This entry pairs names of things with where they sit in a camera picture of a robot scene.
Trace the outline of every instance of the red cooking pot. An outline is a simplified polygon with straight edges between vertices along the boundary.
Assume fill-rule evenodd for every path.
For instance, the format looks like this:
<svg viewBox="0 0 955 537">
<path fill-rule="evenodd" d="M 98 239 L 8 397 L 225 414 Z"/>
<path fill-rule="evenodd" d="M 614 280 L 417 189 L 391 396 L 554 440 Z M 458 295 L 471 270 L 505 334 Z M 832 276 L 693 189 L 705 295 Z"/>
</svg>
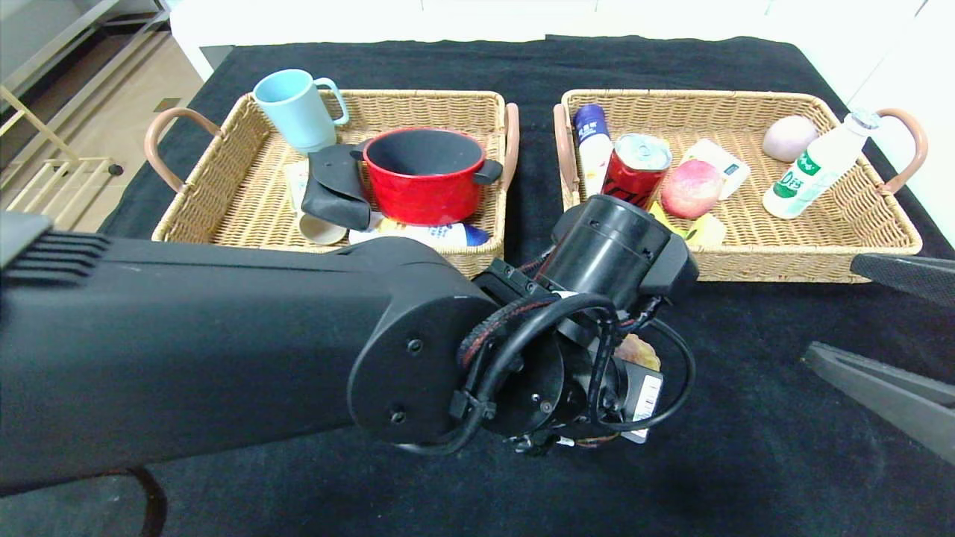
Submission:
<svg viewBox="0 0 955 537">
<path fill-rule="evenodd" d="M 485 159 L 471 137 L 441 129 L 398 129 L 355 146 L 368 164 L 381 212 L 415 226 L 444 226 L 471 216 L 480 186 L 500 177 L 502 166 Z"/>
</svg>

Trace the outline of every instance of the basket handle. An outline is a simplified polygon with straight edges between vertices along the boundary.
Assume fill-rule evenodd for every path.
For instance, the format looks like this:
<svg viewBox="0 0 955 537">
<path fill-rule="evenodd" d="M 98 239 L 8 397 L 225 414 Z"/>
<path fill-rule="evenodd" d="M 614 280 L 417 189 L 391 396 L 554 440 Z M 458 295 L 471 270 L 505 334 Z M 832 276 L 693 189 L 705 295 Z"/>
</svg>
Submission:
<svg viewBox="0 0 955 537">
<path fill-rule="evenodd" d="M 567 112 L 562 104 L 554 105 L 554 138 L 557 139 L 557 163 L 561 170 L 561 181 L 567 192 L 577 191 L 580 179 L 577 177 L 577 164 L 574 157 L 574 135 L 567 122 Z"/>
<path fill-rule="evenodd" d="M 158 173 L 159 176 L 162 177 L 162 180 L 166 181 L 166 184 L 176 193 L 182 192 L 185 184 L 169 169 L 169 166 L 167 166 L 159 156 L 159 135 L 162 134 L 162 131 L 170 121 L 179 117 L 190 118 L 196 121 L 200 127 L 205 129 L 212 136 L 224 136 L 223 130 L 215 123 L 208 120 L 199 112 L 189 108 L 170 108 L 169 110 L 159 113 L 159 115 L 153 119 L 153 122 L 149 124 L 149 128 L 146 129 L 146 140 L 143 143 L 143 151 L 146 153 L 146 160 L 153 166 L 156 173 Z"/>
<path fill-rule="evenodd" d="M 520 146 L 520 114 L 518 105 L 509 102 L 504 109 L 504 128 L 507 139 L 504 141 L 504 171 L 500 174 L 500 189 L 507 192 L 507 188 L 514 180 L 518 170 L 518 146 Z"/>
<path fill-rule="evenodd" d="M 921 168 L 925 162 L 925 157 L 928 156 L 928 136 L 925 135 L 925 131 L 919 122 L 904 110 L 899 108 L 883 108 L 877 111 L 876 114 L 897 118 L 905 125 L 908 132 L 912 134 L 912 138 L 915 139 L 915 157 L 912 159 L 912 162 L 910 162 L 899 175 L 893 177 L 891 181 L 880 187 L 884 194 L 895 194 L 915 172 L 919 171 L 919 168 Z"/>
</svg>

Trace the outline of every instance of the black oven mitt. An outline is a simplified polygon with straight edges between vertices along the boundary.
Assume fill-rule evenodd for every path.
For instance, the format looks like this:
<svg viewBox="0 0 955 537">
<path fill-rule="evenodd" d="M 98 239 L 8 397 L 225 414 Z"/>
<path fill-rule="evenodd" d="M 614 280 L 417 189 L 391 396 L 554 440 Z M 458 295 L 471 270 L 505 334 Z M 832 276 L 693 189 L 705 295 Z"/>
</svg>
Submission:
<svg viewBox="0 0 955 537">
<path fill-rule="evenodd" d="M 339 143 L 308 154 L 308 185 L 302 211 L 349 229 L 368 229 L 371 205 L 362 188 L 354 145 Z"/>
</svg>

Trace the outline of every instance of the blue cap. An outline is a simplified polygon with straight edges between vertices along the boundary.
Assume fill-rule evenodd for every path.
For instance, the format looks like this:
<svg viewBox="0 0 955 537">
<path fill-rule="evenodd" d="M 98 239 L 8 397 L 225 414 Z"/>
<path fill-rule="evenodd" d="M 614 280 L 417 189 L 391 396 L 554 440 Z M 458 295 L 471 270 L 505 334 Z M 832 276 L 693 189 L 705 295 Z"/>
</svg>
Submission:
<svg viewBox="0 0 955 537">
<path fill-rule="evenodd" d="M 574 115 L 574 130 L 577 131 L 577 143 L 599 134 L 610 136 L 601 105 L 585 104 L 580 107 Z"/>
<path fill-rule="evenodd" d="M 464 236 L 468 238 L 469 247 L 479 247 L 491 238 L 487 231 L 467 224 L 464 225 Z"/>
</svg>

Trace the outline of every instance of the black tablecloth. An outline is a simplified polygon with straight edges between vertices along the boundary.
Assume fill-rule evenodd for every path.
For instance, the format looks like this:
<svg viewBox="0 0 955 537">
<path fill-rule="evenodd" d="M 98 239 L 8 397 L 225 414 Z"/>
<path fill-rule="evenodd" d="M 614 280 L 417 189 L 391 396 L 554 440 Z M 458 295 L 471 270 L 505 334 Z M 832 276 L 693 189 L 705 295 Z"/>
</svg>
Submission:
<svg viewBox="0 0 955 537">
<path fill-rule="evenodd" d="M 512 262 L 545 247 L 561 211 L 551 108 L 568 89 L 800 92 L 846 112 L 798 49 L 752 38 L 239 48 L 190 106 L 222 121 L 257 80 L 286 67 L 347 88 L 494 90 L 518 103 Z M 161 153 L 185 177 L 208 142 L 180 121 Z M 866 153 L 893 173 L 874 146 Z M 144 168 L 102 231 L 148 237 L 171 199 Z M 923 255 L 953 257 L 907 189 L 899 199 Z M 644 446 L 558 447 L 537 459 L 482 434 L 429 459 L 357 429 L 333 431 L 153 465 L 170 499 L 168 534 L 955 534 L 955 469 L 798 360 L 817 339 L 953 382 L 955 311 L 875 284 L 711 283 L 664 317 L 696 350 L 699 380 Z M 71 483 L 4 500 L 0 534 L 129 533 L 140 506 L 131 480 Z"/>
</svg>

